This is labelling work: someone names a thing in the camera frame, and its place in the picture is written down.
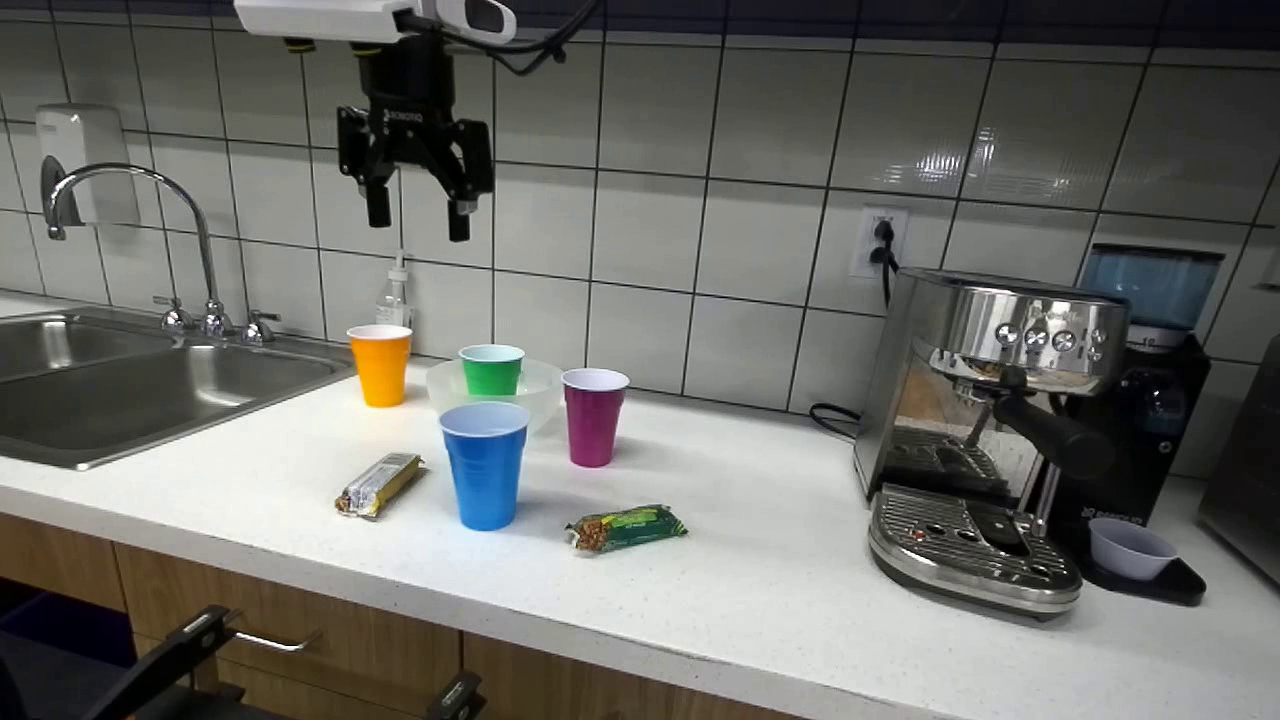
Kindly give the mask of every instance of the kitchen sink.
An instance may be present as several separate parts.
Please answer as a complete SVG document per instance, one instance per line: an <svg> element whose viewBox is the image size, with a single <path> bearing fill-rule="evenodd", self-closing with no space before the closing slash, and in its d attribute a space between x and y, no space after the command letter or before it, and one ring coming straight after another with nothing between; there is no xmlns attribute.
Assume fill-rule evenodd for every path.
<svg viewBox="0 0 1280 720"><path fill-rule="evenodd" d="M174 347L160 329L137 341L106 329L106 314L73 318L70 337L50 322L0 329L0 456L93 466L350 377L331 353ZM12 337L40 344L9 356Z"/></svg>
<svg viewBox="0 0 1280 720"><path fill-rule="evenodd" d="M0 318L0 381L53 366L166 353L156 322L109 312L40 312Z"/></svg>

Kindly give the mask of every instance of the green cup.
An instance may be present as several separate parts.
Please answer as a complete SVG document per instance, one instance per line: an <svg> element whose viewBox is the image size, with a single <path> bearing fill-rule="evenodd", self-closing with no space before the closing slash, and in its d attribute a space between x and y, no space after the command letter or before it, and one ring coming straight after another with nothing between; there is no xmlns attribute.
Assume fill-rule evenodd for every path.
<svg viewBox="0 0 1280 720"><path fill-rule="evenodd" d="M458 353L468 377L468 396L515 396L525 347L468 344Z"/></svg>

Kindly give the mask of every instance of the green snack wrapper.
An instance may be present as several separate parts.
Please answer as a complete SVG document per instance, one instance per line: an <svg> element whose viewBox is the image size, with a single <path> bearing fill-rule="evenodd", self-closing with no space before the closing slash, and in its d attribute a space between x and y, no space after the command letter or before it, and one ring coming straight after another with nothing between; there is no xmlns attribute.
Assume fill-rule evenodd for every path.
<svg viewBox="0 0 1280 720"><path fill-rule="evenodd" d="M670 503L581 517L577 525L566 525L566 531L586 554L690 536Z"/></svg>

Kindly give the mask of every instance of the orange cup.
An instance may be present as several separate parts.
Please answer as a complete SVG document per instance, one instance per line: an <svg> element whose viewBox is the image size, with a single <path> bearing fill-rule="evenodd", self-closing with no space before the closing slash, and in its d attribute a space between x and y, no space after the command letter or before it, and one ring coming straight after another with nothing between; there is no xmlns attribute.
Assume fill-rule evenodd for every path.
<svg viewBox="0 0 1280 720"><path fill-rule="evenodd" d="M404 405L404 366L414 330L399 322L350 329L362 393L370 409Z"/></svg>

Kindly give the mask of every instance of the small bottle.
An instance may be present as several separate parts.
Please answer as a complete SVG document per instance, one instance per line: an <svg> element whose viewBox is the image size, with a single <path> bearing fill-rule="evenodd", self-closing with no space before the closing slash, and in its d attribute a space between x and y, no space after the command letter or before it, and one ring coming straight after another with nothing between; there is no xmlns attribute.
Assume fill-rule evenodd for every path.
<svg viewBox="0 0 1280 720"><path fill-rule="evenodd" d="M375 296L375 318L414 329L414 281L404 272L404 251L397 251L397 263L390 268L386 292Z"/></svg>

